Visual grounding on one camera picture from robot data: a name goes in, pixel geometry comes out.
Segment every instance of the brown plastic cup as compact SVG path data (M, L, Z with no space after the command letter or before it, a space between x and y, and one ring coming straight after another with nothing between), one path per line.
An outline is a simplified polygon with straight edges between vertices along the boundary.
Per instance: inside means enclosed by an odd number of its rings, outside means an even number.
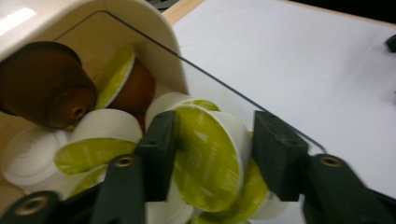
M95 105L96 88L77 54L51 41L30 43L0 62L0 110L65 128Z

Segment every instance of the white table surface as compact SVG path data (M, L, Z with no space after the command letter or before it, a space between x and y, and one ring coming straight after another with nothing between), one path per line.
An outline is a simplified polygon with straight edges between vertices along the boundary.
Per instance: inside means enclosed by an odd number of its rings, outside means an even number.
M173 24L184 58L396 198L396 25L278 0L206 0ZM299 223L289 214L269 223Z

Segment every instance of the dark background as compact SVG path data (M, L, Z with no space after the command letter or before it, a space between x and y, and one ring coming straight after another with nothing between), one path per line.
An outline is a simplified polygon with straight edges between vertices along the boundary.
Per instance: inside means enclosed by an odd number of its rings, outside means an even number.
M351 15L396 24L396 1L393 0L290 0L315 7L323 7Z

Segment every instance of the brown coffee capsule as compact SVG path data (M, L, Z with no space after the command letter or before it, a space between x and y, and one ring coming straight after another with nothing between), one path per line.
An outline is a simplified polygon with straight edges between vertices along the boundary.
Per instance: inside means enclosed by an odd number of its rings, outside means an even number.
M69 47L30 43L0 62L0 110L48 128L76 124L91 111L97 93Z

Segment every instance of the wooden strip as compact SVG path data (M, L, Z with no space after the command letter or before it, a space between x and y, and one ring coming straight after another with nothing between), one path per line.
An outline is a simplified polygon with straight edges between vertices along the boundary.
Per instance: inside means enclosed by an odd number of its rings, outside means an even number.
M174 5L169 7L163 12L163 16L169 22L169 24L174 24L193 9L198 7L205 0L179 0Z

